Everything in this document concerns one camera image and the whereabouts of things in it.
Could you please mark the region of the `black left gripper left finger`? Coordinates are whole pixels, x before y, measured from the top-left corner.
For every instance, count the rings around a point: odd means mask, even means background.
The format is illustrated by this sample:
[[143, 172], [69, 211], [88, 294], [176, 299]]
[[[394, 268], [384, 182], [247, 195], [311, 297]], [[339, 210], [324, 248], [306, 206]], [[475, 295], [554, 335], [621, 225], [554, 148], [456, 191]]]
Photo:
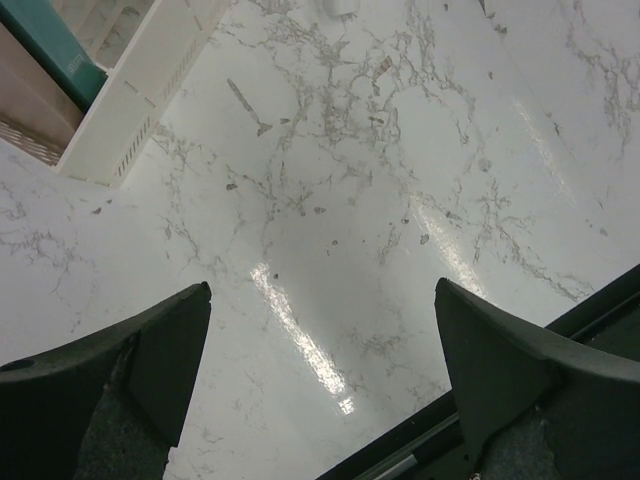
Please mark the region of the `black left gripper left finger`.
[[1, 368], [4, 479], [160, 479], [179, 444], [211, 315], [196, 283]]

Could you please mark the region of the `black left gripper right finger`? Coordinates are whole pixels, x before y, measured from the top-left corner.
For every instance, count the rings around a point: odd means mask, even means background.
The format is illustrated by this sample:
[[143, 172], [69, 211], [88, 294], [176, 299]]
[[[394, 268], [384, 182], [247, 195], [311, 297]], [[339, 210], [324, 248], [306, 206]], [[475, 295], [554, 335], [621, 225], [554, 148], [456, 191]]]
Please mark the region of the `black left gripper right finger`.
[[435, 310], [459, 422], [484, 479], [636, 479], [639, 364], [440, 279]]

